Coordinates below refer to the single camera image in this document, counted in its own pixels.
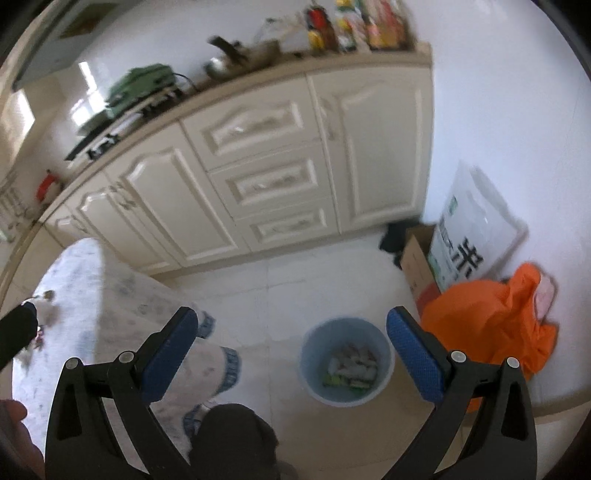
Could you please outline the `person's left hand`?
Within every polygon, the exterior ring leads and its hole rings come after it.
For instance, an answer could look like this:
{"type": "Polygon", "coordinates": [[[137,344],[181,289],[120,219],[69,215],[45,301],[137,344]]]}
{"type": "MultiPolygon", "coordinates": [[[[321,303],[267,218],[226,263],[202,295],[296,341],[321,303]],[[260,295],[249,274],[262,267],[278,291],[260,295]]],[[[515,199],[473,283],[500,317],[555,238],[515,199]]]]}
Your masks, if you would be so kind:
{"type": "Polygon", "coordinates": [[[14,428],[14,444],[19,456],[40,478],[45,478],[45,461],[40,449],[32,442],[29,430],[24,425],[28,412],[19,401],[2,399],[1,405],[5,408],[12,427],[14,428]]]}

